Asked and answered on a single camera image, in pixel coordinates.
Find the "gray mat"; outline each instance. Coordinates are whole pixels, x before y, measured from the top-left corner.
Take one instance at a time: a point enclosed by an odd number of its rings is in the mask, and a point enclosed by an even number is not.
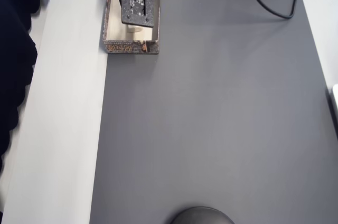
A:
[[[288,13],[292,0],[264,0]],[[109,55],[91,224],[190,206],[337,224],[338,141],[304,4],[161,0],[156,55]]]

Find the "black curtain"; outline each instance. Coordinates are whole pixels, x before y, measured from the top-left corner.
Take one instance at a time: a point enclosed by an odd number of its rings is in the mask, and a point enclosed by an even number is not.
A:
[[[0,155],[8,148],[17,108],[32,80],[37,51],[29,29],[31,14],[39,8],[40,0],[0,0]]]

